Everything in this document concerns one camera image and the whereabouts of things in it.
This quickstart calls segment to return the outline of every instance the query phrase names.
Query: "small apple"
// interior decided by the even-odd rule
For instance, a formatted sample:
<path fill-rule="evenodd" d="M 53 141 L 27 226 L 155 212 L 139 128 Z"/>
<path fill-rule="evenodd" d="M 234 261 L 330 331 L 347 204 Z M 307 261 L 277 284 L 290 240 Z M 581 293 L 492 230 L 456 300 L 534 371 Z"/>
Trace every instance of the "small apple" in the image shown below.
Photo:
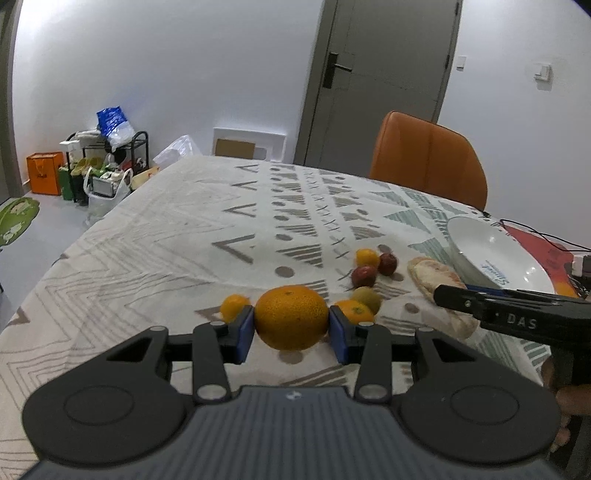
<path fill-rule="evenodd" d="M 398 258 L 392 254 L 381 254 L 379 256 L 378 271 L 386 276 L 391 277 L 398 268 Z"/>
<path fill-rule="evenodd" d="M 373 287 L 375 279 L 378 277 L 378 270 L 370 265 L 357 267 L 351 273 L 351 282 L 355 288 Z"/>

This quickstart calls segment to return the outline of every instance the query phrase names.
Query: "white tablecloth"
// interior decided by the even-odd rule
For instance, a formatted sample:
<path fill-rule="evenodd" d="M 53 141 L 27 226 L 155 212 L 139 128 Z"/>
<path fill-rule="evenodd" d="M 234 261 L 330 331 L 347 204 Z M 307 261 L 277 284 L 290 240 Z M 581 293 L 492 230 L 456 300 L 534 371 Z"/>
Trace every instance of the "white tablecloth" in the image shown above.
<path fill-rule="evenodd" d="M 406 262 L 450 263 L 447 220 L 471 207 L 391 184 L 331 171 L 228 158 L 196 157 L 162 171 L 90 228 L 47 272 L 0 335 L 0 480 L 35 461 L 20 422 L 41 384 L 152 326 L 189 333 L 215 319 L 222 300 L 253 303 L 266 290 L 304 284 L 327 301 L 346 298 L 355 251 L 392 251 L 393 279 L 375 288 L 378 323 L 412 334 L 426 323 L 449 331 L 449 317 L 426 300 Z M 478 330 L 468 341 L 537 380 L 547 348 Z M 410 366 L 392 369 L 395 391 Z M 227 366 L 230 384 L 348 385 L 357 367 L 340 366 L 328 344 L 280 354 L 255 337 L 247 361 Z M 190 391 L 190 370 L 173 384 Z"/>

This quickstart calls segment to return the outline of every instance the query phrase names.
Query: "white plate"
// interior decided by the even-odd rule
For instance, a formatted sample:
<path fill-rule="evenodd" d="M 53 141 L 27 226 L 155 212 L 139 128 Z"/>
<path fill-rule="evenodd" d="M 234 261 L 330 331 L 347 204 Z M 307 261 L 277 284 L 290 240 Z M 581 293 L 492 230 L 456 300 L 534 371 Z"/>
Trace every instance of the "white plate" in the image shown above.
<path fill-rule="evenodd" d="M 507 234 L 468 217 L 450 219 L 447 230 L 456 268 L 468 283 L 554 293 L 546 271 Z"/>

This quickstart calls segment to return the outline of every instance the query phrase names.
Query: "orange bag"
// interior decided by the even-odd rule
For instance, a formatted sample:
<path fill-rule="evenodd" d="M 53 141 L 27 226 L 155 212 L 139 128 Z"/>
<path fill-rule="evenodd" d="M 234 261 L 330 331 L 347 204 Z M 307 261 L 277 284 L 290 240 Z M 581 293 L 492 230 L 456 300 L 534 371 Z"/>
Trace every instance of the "orange bag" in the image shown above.
<path fill-rule="evenodd" d="M 57 169 L 64 163 L 62 152 L 35 153 L 27 157 L 29 185 L 33 193 L 59 195 Z"/>

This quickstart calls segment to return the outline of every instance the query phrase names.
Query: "orange chair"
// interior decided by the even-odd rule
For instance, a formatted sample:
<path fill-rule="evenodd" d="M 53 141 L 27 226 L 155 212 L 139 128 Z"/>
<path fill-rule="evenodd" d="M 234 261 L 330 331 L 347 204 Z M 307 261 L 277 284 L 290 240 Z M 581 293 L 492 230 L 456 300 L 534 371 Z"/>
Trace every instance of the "orange chair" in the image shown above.
<path fill-rule="evenodd" d="M 470 142 L 447 128 L 399 112 L 384 118 L 369 178 L 484 210 L 488 187 Z"/>

